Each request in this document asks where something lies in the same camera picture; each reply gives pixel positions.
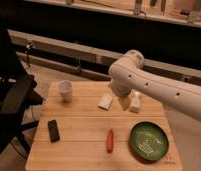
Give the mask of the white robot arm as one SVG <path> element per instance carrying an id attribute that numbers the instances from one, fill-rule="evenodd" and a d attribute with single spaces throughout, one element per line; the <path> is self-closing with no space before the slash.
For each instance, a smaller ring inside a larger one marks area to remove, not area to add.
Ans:
<path id="1" fill-rule="evenodd" d="M 201 86 L 146 72 L 143 66 L 144 56 L 137 50 L 110 65 L 110 87 L 117 97 L 137 90 L 201 122 Z"/>

